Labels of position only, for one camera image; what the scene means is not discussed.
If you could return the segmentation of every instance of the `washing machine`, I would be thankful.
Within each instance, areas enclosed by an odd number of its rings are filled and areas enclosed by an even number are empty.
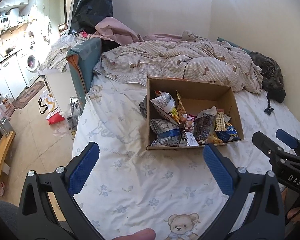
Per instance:
[[[39,77],[37,74],[39,63],[35,53],[31,49],[22,49],[17,52],[17,60],[27,87],[30,87]]]

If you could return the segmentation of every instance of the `checkered blanket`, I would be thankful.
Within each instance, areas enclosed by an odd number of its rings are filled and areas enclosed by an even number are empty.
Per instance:
[[[261,68],[250,55],[226,41],[143,41],[112,49],[94,67],[120,83],[146,85],[147,77],[171,77],[206,82],[221,81],[239,92],[243,87],[261,93]]]

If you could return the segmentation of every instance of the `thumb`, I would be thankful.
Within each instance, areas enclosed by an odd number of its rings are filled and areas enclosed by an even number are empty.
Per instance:
[[[146,228],[128,236],[119,236],[112,240],[154,240],[155,232],[151,228]]]

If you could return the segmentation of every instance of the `bed sheet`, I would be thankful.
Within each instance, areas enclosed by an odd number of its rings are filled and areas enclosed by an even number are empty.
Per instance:
[[[82,191],[74,196],[80,208],[105,239],[152,228],[156,239],[177,240],[180,236],[196,240],[228,199],[205,164],[202,149],[147,151],[146,119],[138,106],[146,88],[97,75],[92,84],[95,96],[86,97],[73,156],[94,141],[100,147],[100,158]],[[245,138],[218,149],[237,167],[265,174],[271,165],[252,145],[253,133],[261,131],[289,151],[275,132],[282,128],[300,139],[300,123],[277,102],[271,103],[274,112],[270,116],[264,113],[265,92],[257,95],[243,90],[235,98]],[[250,194],[233,230],[242,225],[252,198]],[[178,217],[186,225],[182,234],[175,232],[173,219],[177,216],[173,215],[183,215]]]

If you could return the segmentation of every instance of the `silver bolt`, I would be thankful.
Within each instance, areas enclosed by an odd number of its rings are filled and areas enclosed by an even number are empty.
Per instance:
[[[247,172],[247,170],[244,167],[239,167],[238,172],[244,174]]]
[[[28,172],[28,176],[29,176],[29,177],[32,177],[33,175],[34,175],[34,171],[29,171],[29,172]]]
[[[273,178],[274,177],[274,172],[273,171],[268,171],[269,177]]]
[[[62,166],[58,167],[56,170],[57,173],[63,173],[64,171],[65,171],[65,168]]]

